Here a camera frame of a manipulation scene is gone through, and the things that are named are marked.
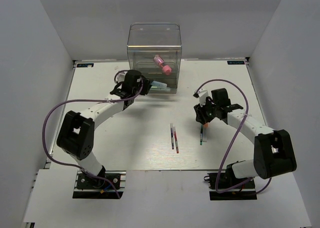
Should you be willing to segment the blue eraser stick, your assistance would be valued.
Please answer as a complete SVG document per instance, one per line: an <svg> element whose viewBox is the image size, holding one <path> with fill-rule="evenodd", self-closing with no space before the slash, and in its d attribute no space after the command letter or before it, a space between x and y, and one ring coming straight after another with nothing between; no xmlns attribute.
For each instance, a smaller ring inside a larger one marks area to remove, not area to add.
<svg viewBox="0 0 320 228"><path fill-rule="evenodd" d="M166 83L158 82L155 80L151 83L151 86L158 87L158 88L167 88Z"/></svg>

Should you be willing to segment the orange capped highlighter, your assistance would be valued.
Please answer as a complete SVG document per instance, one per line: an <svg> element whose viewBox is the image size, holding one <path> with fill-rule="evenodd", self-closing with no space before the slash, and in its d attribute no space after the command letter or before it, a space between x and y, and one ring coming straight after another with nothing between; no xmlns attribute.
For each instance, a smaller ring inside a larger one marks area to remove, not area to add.
<svg viewBox="0 0 320 228"><path fill-rule="evenodd" d="M202 142L207 142L209 124L202 125Z"/></svg>

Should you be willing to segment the pink capped clip jar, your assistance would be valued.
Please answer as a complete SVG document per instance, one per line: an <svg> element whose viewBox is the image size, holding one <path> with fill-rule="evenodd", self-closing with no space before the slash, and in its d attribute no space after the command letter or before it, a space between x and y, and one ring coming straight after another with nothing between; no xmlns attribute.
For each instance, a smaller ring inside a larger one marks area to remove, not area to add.
<svg viewBox="0 0 320 228"><path fill-rule="evenodd" d="M167 65L165 63L165 61L159 56L159 55L155 55L155 57L153 58L154 63L161 68L162 72L165 75L170 75L172 72L172 69L169 65Z"/></svg>

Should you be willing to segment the clear plastic drawer organizer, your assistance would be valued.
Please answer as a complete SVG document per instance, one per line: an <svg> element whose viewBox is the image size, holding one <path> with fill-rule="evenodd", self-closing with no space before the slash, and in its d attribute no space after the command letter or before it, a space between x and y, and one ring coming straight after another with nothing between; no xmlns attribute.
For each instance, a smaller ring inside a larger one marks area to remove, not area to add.
<svg viewBox="0 0 320 228"><path fill-rule="evenodd" d="M182 59L180 26L172 22L136 22L130 26L127 40L127 57L130 69L138 70L146 78L166 83L176 94ZM172 69L165 75L153 61L159 55Z"/></svg>

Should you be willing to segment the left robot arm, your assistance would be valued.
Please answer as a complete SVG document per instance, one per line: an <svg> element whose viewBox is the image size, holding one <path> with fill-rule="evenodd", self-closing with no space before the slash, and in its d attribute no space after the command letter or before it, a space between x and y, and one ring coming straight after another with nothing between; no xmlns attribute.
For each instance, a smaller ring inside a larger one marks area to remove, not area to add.
<svg viewBox="0 0 320 228"><path fill-rule="evenodd" d="M77 165L89 173L88 181L99 188L105 184L105 168L93 153L95 130L107 119L123 112L134 99L147 95L153 79L137 70L128 70L117 81L109 96L81 112L69 111L64 116L56 144L69 154Z"/></svg>

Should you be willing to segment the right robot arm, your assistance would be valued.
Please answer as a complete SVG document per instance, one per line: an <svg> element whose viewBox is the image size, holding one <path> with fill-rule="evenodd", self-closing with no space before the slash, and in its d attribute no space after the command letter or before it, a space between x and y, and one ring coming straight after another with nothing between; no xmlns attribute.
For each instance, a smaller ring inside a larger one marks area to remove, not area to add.
<svg viewBox="0 0 320 228"><path fill-rule="evenodd" d="M205 125L217 118L239 129L253 144L253 158L229 164L221 184L238 187L247 178L269 179L297 169L290 134L275 130L248 115L239 104L232 104L226 89L211 92L200 89L194 94L199 103L194 106L196 121Z"/></svg>

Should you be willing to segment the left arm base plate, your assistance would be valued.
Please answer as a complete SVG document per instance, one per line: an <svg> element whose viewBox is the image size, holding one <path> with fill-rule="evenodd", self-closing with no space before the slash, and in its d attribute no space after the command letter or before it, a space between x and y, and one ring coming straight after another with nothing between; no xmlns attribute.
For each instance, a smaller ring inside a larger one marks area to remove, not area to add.
<svg viewBox="0 0 320 228"><path fill-rule="evenodd" d="M97 200L117 200L121 198L125 191L126 171L106 171L105 178L113 184L118 195L109 182L95 180L78 171L72 198Z"/></svg>

